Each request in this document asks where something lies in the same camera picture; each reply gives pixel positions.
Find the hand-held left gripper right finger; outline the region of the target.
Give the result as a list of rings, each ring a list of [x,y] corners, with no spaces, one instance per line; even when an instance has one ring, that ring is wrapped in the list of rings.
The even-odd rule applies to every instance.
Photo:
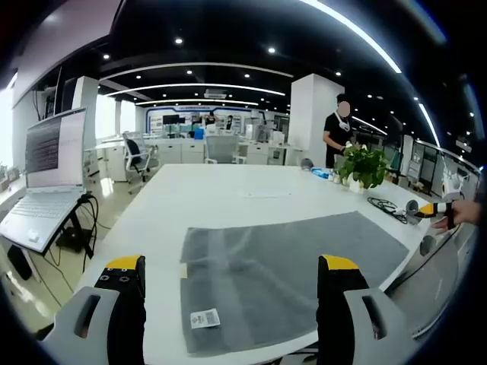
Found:
[[[317,302],[318,364],[405,364],[416,348],[404,313],[349,259],[319,257]]]

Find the person's right hand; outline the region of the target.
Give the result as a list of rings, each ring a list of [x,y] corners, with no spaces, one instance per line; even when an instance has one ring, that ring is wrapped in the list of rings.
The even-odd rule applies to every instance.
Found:
[[[443,217],[432,224],[437,233],[444,233],[459,224],[468,223],[477,225],[480,220],[482,208],[480,203],[468,200],[456,200],[451,204],[452,219]]]

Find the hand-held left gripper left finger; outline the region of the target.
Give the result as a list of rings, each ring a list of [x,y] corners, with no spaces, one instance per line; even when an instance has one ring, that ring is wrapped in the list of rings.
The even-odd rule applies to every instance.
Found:
[[[40,343],[57,364],[143,364],[145,320],[145,257],[123,256],[60,308]]]

